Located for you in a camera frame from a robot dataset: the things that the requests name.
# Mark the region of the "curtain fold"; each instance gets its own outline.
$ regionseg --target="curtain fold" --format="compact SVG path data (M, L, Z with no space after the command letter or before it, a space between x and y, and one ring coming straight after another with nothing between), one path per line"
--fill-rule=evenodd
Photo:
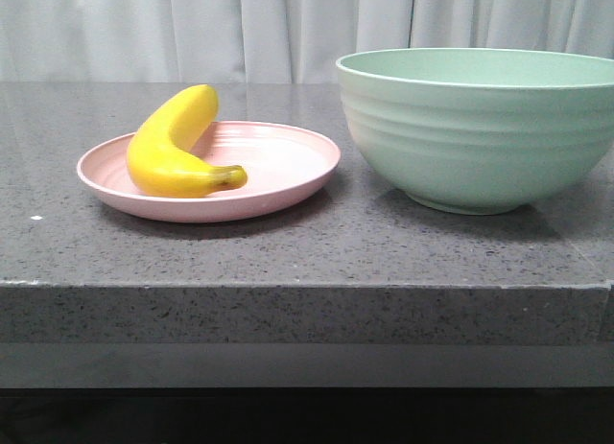
M614 0L0 0L1 81L334 82L407 46L614 57Z

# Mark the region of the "speckled stone surface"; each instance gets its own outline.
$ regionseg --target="speckled stone surface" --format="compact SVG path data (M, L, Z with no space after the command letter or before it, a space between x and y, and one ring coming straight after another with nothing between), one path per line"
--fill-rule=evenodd
M614 167L493 217L416 204L354 149L336 85L218 85L220 120L342 149L302 203L217 224L138 219L75 173L183 84L5 83L0 342L584 344L614 340Z

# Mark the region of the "plate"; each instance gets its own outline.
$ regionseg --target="plate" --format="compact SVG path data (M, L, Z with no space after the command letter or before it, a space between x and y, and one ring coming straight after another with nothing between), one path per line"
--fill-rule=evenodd
M215 165L241 164L248 183L206 198L144 195L131 181L126 150L134 133L100 144L77 164L79 178L103 203L145 219L228 222L262 216L309 198L331 177L341 158L329 138L274 123L212 123L192 153Z

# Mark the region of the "gray countertop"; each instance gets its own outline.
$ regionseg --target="gray countertop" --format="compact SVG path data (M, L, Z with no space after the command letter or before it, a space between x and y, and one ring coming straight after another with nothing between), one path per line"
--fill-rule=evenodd
M0 86L0 344L614 340L614 152L551 199L448 214L370 170L336 85L220 84L219 120L335 141L330 182L238 222L147 221L100 203L77 178L79 157L184 86Z

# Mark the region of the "yellow banana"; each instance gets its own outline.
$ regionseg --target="yellow banana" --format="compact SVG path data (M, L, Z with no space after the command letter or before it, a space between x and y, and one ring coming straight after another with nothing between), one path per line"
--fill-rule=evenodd
M202 198L242 187L241 166L213 166L189 151L215 119L218 95L208 84L178 92L141 125L130 140L130 178L146 195Z

